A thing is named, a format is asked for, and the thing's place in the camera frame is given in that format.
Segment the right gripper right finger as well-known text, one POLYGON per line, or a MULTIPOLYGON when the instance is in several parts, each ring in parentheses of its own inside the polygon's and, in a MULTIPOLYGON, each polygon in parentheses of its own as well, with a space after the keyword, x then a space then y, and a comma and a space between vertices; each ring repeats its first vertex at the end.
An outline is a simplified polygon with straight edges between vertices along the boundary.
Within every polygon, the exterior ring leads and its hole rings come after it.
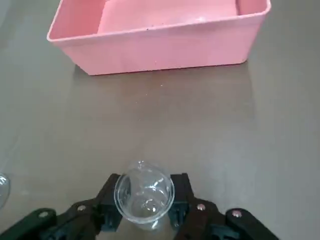
POLYGON ((215 203, 195 197, 187 173, 172 174, 175 196, 168 211, 175 240, 278 240, 253 214, 231 208, 224 214, 215 203))

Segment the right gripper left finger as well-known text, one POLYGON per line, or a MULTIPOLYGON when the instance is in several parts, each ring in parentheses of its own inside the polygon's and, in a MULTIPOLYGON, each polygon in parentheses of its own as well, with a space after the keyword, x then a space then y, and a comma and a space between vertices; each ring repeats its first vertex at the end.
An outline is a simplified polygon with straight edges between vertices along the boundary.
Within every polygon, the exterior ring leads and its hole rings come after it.
POLYGON ((95 240, 115 232, 122 220, 114 190, 119 174, 109 176, 95 198, 74 203, 64 213, 38 208, 0 234, 2 240, 95 240))

